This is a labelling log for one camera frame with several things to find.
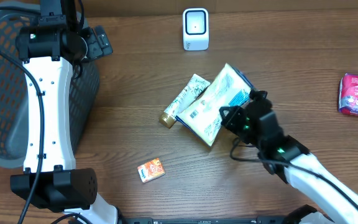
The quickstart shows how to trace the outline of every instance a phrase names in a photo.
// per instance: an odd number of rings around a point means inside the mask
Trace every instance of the wooden table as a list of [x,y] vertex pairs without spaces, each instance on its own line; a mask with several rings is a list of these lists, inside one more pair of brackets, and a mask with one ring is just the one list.
[[[310,204],[260,164],[230,160],[234,135],[221,130],[213,147],[158,117],[192,74],[212,80],[226,62],[269,92],[280,124],[358,193],[358,118],[337,112],[346,73],[358,74],[358,9],[210,15],[209,49],[185,52],[181,16],[90,19],[114,47],[97,61],[100,91],[76,153],[92,167],[99,193],[127,217],[285,215]],[[255,157],[255,149],[240,149]],[[143,184],[137,166],[161,158],[167,174]],[[24,201],[0,168],[0,223],[15,223]],[[60,214],[30,207],[26,223]]]

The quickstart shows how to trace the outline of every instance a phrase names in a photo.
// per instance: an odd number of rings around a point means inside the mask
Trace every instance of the gold cap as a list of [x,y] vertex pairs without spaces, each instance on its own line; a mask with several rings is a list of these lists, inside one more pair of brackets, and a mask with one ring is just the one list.
[[166,112],[163,112],[160,116],[160,123],[162,123],[167,128],[171,128],[175,122],[176,120]]

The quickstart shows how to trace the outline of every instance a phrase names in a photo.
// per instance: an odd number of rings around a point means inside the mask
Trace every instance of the white box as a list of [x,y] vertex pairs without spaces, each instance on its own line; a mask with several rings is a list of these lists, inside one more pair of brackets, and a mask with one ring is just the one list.
[[185,50],[206,50],[208,45],[208,11],[203,8],[186,9],[183,12],[183,48]]

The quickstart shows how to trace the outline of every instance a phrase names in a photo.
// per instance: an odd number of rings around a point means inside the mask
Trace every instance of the small orange box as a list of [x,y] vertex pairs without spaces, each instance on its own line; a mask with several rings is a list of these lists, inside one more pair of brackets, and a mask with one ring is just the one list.
[[165,174],[159,158],[153,159],[152,161],[146,162],[145,164],[137,167],[137,171],[139,172],[143,183],[154,180]]

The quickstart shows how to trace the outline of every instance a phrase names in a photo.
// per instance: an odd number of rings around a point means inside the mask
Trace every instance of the black bracket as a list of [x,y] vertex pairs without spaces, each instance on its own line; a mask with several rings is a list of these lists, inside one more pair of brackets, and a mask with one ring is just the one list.
[[42,91],[42,93],[37,93],[37,96],[45,96],[45,91]]
[[[12,175],[12,192],[27,200],[34,178],[35,173]],[[53,172],[40,173],[31,204],[52,212],[62,212],[70,208],[87,210],[96,200],[97,193],[98,181],[93,169],[61,170],[61,167],[55,167]]]
[[87,27],[80,31],[80,36],[84,38],[88,46],[84,62],[90,62],[112,54],[110,41],[102,26],[96,26],[94,29]]

